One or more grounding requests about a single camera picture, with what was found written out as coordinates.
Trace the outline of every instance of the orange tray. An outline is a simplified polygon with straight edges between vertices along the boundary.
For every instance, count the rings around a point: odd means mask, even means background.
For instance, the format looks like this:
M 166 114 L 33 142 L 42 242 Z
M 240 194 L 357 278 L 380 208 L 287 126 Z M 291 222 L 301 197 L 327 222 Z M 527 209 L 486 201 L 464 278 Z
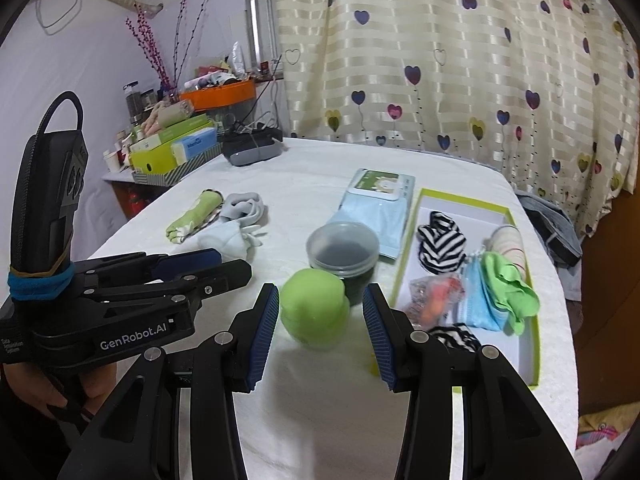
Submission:
M 234 105 L 255 98 L 255 84 L 252 79 L 216 88 L 203 88 L 180 94 L 180 101 L 189 100 L 196 111 L 209 110 Z

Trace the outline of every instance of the window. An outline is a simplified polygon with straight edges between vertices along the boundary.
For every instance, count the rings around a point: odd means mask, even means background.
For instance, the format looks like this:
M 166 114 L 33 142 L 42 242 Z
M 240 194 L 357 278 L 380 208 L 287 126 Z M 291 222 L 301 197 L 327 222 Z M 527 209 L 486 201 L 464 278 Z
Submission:
M 247 28 L 252 65 L 269 61 L 270 69 L 280 56 L 275 0 L 246 0 Z

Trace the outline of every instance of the green rolled cloth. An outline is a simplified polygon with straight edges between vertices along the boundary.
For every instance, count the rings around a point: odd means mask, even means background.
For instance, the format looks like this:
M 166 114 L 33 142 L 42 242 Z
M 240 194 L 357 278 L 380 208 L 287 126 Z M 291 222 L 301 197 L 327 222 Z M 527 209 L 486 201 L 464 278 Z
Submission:
M 190 234 L 196 232 L 222 204 L 219 191 L 204 190 L 189 210 L 166 229 L 166 237 L 174 244 L 181 244 Z
M 334 345 L 349 319 L 344 283 L 325 270 L 302 269 L 280 289 L 280 319 L 298 341 L 313 348 Z
M 509 312 L 509 325 L 513 333 L 524 332 L 524 319 L 535 316 L 540 300 L 533 289 L 522 280 L 518 267 L 504 256 L 492 251 L 482 255 L 482 273 L 489 294 L 498 308 Z

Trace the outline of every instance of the curtain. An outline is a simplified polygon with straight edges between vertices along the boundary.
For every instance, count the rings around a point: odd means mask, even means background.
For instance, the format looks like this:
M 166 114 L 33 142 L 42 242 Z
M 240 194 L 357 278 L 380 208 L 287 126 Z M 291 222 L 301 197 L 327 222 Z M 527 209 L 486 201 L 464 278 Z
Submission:
M 608 0 L 276 0 L 295 136 L 489 164 L 592 234 L 638 154 Z

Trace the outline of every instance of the blue face mask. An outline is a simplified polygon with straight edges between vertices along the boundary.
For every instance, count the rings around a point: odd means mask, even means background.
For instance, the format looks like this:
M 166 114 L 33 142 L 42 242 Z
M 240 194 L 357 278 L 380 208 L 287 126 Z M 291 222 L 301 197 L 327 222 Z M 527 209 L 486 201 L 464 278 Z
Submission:
M 409 175 L 398 175 L 395 182 L 394 200 L 379 198 L 375 192 L 363 194 L 354 189 L 356 182 L 367 170 L 358 170 L 351 186 L 344 194 L 338 211 L 329 222 L 359 222 L 372 229 L 378 235 L 380 254 L 389 258 L 397 258 L 401 253 L 402 234 L 409 216 L 409 207 L 414 195 L 415 179 Z M 381 189 L 385 189 L 383 178 Z M 380 196 L 390 196 L 388 191 L 380 192 Z
M 466 296 L 458 305 L 458 323 L 499 332 L 504 329 L 509 313 L 494 305 L 482 278 L 480 258 L 473 256 L 462 272 Z

